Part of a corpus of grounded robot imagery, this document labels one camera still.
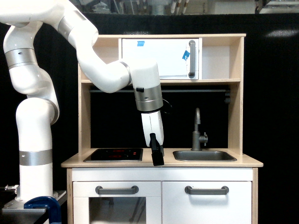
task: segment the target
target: black induction cooktop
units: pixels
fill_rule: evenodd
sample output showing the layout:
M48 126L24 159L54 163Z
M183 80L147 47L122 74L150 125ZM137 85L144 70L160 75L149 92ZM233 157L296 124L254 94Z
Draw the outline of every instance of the black induction cooktop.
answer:
M142 161L142 148L99 148L84 162L128 162Z

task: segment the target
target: stainless steel sink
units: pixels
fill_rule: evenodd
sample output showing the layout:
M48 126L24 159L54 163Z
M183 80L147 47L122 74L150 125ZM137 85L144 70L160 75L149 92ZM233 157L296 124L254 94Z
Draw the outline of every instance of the stainless steel sink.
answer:
M175 151L173 155L180 161L237 161L235 157L222 151Z

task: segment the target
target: black backdrop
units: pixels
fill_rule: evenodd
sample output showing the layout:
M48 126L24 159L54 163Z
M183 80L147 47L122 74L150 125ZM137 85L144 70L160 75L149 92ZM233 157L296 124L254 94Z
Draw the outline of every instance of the black backdrop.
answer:
M259 169L259 223L298 223L299 15L130 16L86 14L100 34L246 33L243 152ZM9 26L0 24L0 39ZM269 36L275 31L276 36ZM25 96L11 85L0 46L0 186L18 184L15 110ZM78 151L76 52L52 27L35 39L39 66L51 75L61 116L52 126L54 189L66 189L60 164Z

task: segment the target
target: drawer handle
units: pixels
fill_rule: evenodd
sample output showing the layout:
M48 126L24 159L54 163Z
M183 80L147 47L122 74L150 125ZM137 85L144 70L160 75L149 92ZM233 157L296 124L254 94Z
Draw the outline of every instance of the drawer handle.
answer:
M189 195L227 195L228 187L223 186L221 189L193 189L190 186L185 187L185 192Z
M196 58L196 46L195 46L195 41L191 40L189 41L189 46L190 46L190 72L189 72L189 78L194 78L195 77L195 58Z
M127 189L103 189L101 186L95 188L98 195L134 195L139 191L137 186Z

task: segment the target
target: faucet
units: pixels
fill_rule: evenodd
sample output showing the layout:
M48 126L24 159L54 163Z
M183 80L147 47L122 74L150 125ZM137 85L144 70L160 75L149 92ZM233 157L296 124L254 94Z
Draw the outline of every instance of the faucet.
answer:
M200 144L204 143L206 146L207 143L207 134L204 132L204 135L200 135L198 131L198 125L200 125L200 110L196 108L195 110L195 120L194 120L194 132L192 133L192 149L191 151L202 151Z

